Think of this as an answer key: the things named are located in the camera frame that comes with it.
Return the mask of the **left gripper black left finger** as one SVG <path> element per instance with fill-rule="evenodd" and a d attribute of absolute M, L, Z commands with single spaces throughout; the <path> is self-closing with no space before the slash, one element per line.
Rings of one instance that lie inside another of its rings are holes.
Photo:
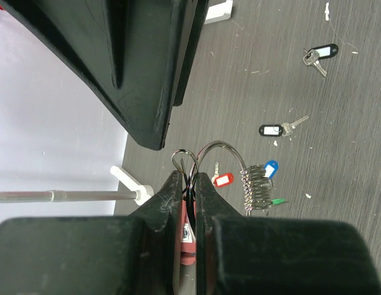
<path fill-rule="evenodd" d="M 177 294 L 182 176 L 128 216 L 0 224 L 0 294 Z"/>

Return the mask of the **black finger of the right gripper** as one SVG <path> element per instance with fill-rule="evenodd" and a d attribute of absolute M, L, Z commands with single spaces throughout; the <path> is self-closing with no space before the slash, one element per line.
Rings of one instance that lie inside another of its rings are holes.
<path fill-rule="evenodd" d="M 176 91 L 173 106 L 180 106 L 183 103 L 187 83 L 191 73 L 192 65 L 195 58 L 198 42 L 202 32 L 202 27 L 206 19 L 209 1 L 197 1 L 195 12 L 193 13 L 192 26 L 190 27 L 190 35 L 187 40 L 183 66 L 179 76 L 178 87 Z"/>
<path fill-rule="evenodd" d="M 0 1 L 140 146 L 165 145 L 197 1 Z"/>

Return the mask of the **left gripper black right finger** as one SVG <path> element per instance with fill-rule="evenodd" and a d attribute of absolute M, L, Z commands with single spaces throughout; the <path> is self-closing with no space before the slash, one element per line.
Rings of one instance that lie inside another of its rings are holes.
<path fill-rule="evenodd" d="M 197 294 L 381 294 L 352 225 L 242 216 L 206 173 L 195 191 Z"/>

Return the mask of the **key with green tag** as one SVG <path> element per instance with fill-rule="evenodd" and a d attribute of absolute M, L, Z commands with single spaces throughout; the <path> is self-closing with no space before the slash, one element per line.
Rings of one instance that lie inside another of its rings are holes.
<path fill-rule="evenodd" d="M 286 203 L 286 199 L 272 199 L 271 200 L 271 206 L 277 206 Z"/>

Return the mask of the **large metal keyring with clips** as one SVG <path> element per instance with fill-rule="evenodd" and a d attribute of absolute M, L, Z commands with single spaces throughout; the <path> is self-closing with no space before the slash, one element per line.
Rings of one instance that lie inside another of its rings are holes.
<path fill-rule="evenodd" d="M 271 207 L 273 207 L 271 206 L 272 198 L 270 196 L 270 191 L 273 188 L 273 178 L 268 179 L 264 176 L 265 164 L 247 165 L 240 153 L 225 141 L 208 143 L 198 154 L 194 154 L 187 149 L 178 149 L 173 153 L 171 162 L 185 180 L 185 201 L 191 202 L 195 200 L 196 177 L 201 172 L 201 164 L 207 154 L 217 148 L 226 150 L 238 163 L 238 172 L 227 173 L 233 174 L 233 183 L 238 182 L 242 187 L 244 215 L 250 217 L 255 211 L 261 211 L 268 215 Z"/>

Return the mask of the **key with blue tag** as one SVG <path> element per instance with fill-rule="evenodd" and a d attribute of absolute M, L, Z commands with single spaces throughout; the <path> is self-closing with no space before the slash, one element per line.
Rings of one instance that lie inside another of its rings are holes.
<path fill-rule="evenodd" d="M 268 179 L 272 179 L 273 176 L 276 174 L 277 170 L 279 168 L 279 164 L 278 162 L 274 161 L 274 160 L 270 160 L 268 161 L 265 165 L 264 165 L 264 170 L 265 170 L 265 177 L 268 178 Z"/>

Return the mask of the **key with solid black tag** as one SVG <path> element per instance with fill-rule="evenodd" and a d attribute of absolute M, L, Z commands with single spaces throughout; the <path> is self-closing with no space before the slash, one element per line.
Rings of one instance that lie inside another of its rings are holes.
<path fill-rule="evenodd" d="M 303 122 L 308 120 L 309 116 L 304 116 L 293 123 L 285 122 L 282 124 L 261 125 L 258 132 L 265 137 L 287 137 L 292 135 L 294 130 Z"/>

